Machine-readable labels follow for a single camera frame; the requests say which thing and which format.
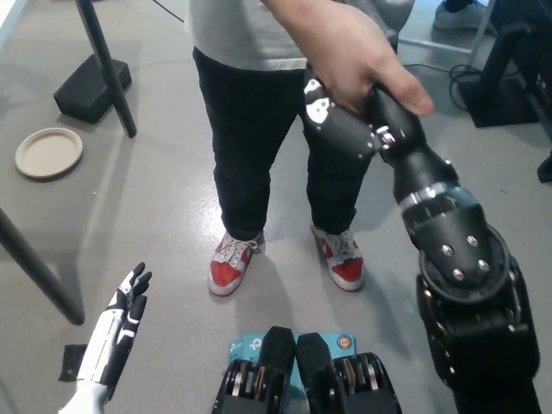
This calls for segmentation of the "person's right hand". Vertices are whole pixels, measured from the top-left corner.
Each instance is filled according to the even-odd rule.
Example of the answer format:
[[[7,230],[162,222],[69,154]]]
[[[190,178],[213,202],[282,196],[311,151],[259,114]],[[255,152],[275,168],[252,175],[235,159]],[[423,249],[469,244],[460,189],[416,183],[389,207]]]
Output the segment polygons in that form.
[[[433,102],[394,53],[379,26],[360,10],[334,1],[265,1],[313,66],[332,99],[361,113],[375,83],[416,115]]]

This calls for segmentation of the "white and black robot left hand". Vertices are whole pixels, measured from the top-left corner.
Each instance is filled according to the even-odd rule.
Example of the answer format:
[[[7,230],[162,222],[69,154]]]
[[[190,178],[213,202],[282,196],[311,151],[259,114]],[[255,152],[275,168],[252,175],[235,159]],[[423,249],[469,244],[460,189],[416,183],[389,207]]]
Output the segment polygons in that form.
[[[152,277],[139,263],[117,287],[97,320],[85,350],[77,380],[116,387],[133,347],[146,304],[145,291]]]

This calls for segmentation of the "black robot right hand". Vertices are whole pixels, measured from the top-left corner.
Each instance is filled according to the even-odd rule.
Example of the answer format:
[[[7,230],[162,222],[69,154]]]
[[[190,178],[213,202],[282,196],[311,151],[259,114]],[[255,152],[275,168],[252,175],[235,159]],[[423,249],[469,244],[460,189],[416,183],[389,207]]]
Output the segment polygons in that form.
[[[307,66],[304,99],[307,121],[318,136],[357,161],[378,154],[393,169],[393,195],[401,210],[421,204],[443,214],[460,207],[455,169],[430,148],[418,116],[384,86],[372,88],[359,116],[336,104]]]

